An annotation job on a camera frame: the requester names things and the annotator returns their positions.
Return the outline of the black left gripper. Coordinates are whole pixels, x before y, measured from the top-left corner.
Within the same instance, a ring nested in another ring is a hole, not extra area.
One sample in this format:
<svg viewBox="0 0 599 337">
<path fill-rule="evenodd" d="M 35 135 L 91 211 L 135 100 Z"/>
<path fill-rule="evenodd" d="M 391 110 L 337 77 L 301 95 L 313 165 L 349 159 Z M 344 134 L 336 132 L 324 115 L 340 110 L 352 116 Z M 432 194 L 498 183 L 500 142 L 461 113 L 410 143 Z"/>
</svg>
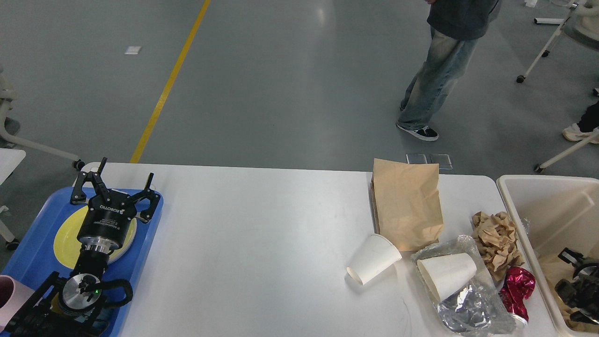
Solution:
<svg viewBox="0 0 599 337">
<path fill-rule="evenodd" d="M 69 200 L 72 205 L 88 205 L 77 234 L 81 252 L 95 251 L 110 255 L 113 251 L 121 249 L 132 219 L 148 223 L 152 220 L 161 199 L 161 195 L 151 188 L 154 173 L 148 175 L 144 189 L 132 196 L 121 190 L 109 190 L 101 177 L 107 160 L 107 157 L 103 157 L 97 171 L 79 172 Z M 96 193 L 96 196 L 89 200 L 83 192 L 83 184 L 86 182 L 92 184 Z M 143 200 L 148 200 L 150 204 L 146 209 L 137 211 L 136 204 Z"/>
</svg>

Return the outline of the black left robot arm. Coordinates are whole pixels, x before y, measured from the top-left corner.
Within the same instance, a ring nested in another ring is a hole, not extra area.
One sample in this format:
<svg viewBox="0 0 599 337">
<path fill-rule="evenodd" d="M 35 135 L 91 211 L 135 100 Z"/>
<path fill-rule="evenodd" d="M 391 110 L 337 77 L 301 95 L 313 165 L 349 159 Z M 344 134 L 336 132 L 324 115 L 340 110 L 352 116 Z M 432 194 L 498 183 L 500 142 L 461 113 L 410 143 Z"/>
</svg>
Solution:
<svg viewBox="0 0 599 337">
<path fill-rule="evenodd" d="M 53 193 L 2 271 L 3 337 L 116 337 L 162 212 L 153 174 L 140 190 L 79 171 Z"/>
</svg>

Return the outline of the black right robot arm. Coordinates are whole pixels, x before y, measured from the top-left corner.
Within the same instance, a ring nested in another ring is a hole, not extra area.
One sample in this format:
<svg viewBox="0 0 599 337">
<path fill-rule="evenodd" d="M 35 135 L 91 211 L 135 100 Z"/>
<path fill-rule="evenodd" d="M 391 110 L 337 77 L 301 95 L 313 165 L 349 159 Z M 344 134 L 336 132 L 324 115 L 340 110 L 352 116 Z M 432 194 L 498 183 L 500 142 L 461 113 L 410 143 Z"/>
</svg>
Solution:
<svg viewBox="0 0 599 337">
<path fill-rule="evenodd" d="M 558 258 L 575 268 L 572 281 L 561 279 L 555 286 L 562 302 L 571 309 L 577 309 L 570 314 L 570 320 L 597 325 L 599 323 L 599 261 L 569 248 L 563 248 Z"/>
</svg>

